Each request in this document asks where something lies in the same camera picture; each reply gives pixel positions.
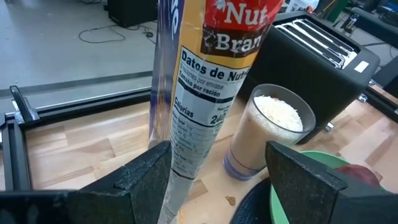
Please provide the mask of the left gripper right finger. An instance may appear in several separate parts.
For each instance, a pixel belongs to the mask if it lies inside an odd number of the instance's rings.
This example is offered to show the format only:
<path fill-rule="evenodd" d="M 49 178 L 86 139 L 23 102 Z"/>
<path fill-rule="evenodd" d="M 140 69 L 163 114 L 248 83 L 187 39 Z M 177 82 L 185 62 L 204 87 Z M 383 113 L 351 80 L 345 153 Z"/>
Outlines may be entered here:
<path fill-rule="evenodd" d="M 266 144 L 271 184 L 290 223 L 397 224 L 397 195 L 275 141 Z"/>

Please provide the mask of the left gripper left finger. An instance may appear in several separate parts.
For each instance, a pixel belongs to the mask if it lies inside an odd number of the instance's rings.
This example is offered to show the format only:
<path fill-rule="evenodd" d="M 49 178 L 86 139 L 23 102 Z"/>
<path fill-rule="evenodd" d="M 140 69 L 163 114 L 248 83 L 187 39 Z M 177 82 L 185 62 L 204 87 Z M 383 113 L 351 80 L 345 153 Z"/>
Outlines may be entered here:
<path fill-rule="evenodd" d="M 169 181 L 171 145 L 156 146 L 70 195 L 70 223 L 157 223 Z"/>

